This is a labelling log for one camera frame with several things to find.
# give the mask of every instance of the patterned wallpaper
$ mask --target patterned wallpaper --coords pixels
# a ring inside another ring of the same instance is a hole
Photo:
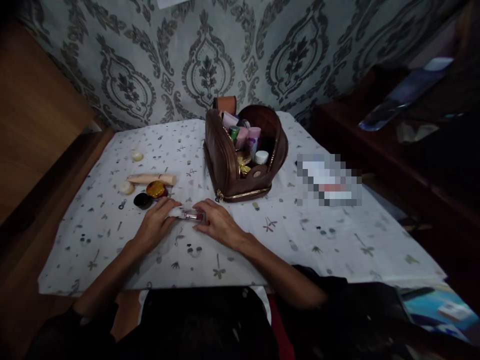
[[[459,0],[28,0],[20,21],[115,130],[203,118],[216,96],[308,126],[313,105],[397,64]]]

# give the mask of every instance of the wooden cabinet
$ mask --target wooden cabinet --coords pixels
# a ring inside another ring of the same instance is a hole
[[[0,225],[95,113],[18,23],[0,37]]]

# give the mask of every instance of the concealer tube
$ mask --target concealer tube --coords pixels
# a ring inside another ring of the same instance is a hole
[[[131,183],[147,185],[154,181],[160,181],[167,186],[174,186],[177,183],[177,177],[168,174],[135,174],[129,176],[127,180]]]

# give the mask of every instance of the printed tablecloth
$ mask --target printed tablecloth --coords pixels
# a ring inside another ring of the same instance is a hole
[[[441,283],[446,277],[442,269],[366,190],[361,191],[361,206],[318,206],[318,201],[298,206],[302,178],[297,177],[297,155],[329,153],[289,113],[277,114],[289,151],[270,193],[254,201],[221,203],[240,227],[287,262],[311,267],[321,276],[399,286]],[[38,278],[40,293],[81,293],[133,238],[145,214],[133,200],[146,186],[136,186],[128,196],[119,193],[129,175],[176,175],[177,184],[168,190],[186,209],[215,199],[204,137],[205,122],[199,119],[116,133],[58,227]],[[132,161],[133,150],[143,152],[144,159]],[[125,287],[266,285],[245,258],[195,232],[193,225],[177,221]]]

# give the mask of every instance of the green cap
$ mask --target green cap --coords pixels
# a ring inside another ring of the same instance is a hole
[[[235,126],[235,125],[230,126],[230,137],[232,140],[235,140],[237,138],[239,131],[240,131],[239,126]]]

